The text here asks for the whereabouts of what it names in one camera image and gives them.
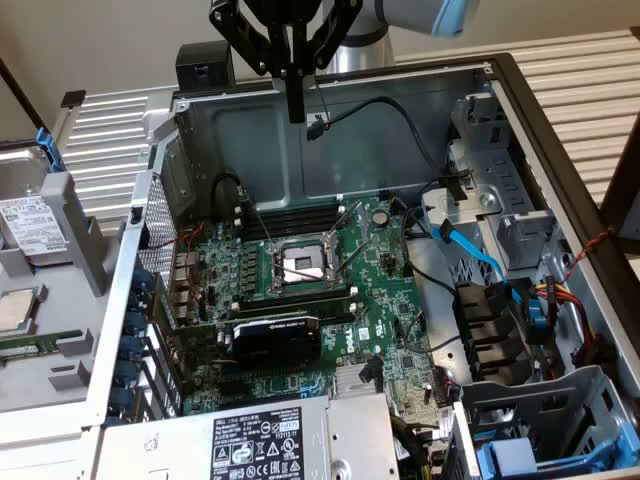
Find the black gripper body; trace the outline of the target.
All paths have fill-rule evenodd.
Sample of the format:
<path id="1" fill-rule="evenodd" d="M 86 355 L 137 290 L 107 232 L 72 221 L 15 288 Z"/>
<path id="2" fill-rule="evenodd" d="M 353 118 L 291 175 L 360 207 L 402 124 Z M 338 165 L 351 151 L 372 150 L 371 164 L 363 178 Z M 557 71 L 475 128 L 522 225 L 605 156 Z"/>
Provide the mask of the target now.
<path id="1" fill-rule="evenodd" d="M 264 26 L 308 24 L 315 17 L 321 1 L 246 0 L 246 6 Z"/>

